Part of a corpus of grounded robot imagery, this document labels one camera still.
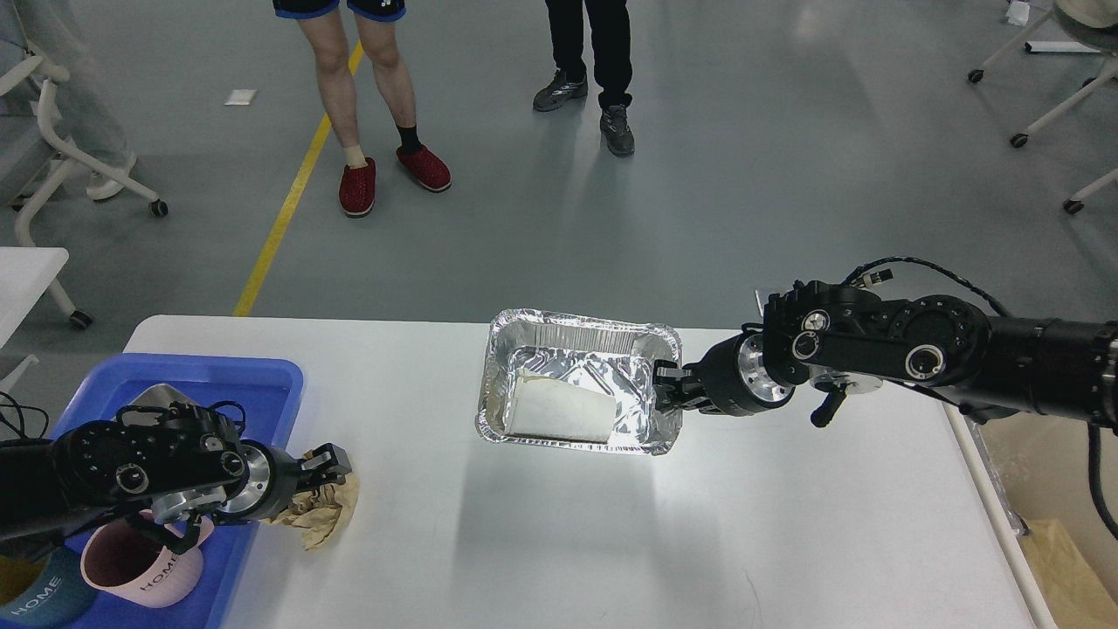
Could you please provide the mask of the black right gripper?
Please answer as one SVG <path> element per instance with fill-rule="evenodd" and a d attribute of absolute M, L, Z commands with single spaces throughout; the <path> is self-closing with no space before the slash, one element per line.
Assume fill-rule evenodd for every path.
<path fill-rule="evenodd" d="M 698 362 L 656 359 L 654 407 L 667 411 L 751 417 L 790 402 L 793 385 L 783 385 L 765 366 L 762 334 L 741 333 L 716 343 Z"/>

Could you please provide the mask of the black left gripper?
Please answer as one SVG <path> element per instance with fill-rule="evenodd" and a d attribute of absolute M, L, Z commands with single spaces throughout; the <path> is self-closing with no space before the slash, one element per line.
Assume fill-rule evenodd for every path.
<path fill-rule="evenodd" d="M 241 441 L 246 478 L 231 498 L 214 513 L 216 525 L 243 525 L 274 518 L 287 509 L 297 490 L 318 490 L 326 485 L 344 486 L 353 471 L 342 446 L 325 444 L 295 458 L 278 447 Z"/>

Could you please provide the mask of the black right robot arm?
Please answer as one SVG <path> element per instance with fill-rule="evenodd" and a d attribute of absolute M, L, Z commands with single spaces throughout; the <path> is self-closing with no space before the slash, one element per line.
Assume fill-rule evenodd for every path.
<path fill-rule="evenodd" d="M 870 378 L 954 406 L 977 425 L 1027 411 L 1087 425 L 1087 490 L 1110 533 L 1101 482 L 1101 433 L 1115 432 L 1114 321 L 1011 317 L 961 276 L 947 278 L 991 306 L 936 294 L 885 301 L 872 287 L 892 278 L 890 258 L 863 264 L 843 282 L 795 282 L 762 304 L 698 362 L 657 361 L 659 411 L 750 417 L 779 409 L 798 385 L 825 394 L 811 422 L 826 427 Z"/>

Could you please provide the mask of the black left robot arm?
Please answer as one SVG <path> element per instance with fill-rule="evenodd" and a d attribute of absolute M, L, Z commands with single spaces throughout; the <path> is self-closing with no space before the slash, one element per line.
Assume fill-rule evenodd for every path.
<path fill-rule="evenodd" d="M 302 458 L 245 439 L 228 403 L 121 407 L 56 439 L 3 442 L 3 556 L 36 562 L 64 541 L 124 521 L 183 553 L 203 524 L 241 526 L 280 516 L 297 494 L 344 483 L 343 447 Z"/>

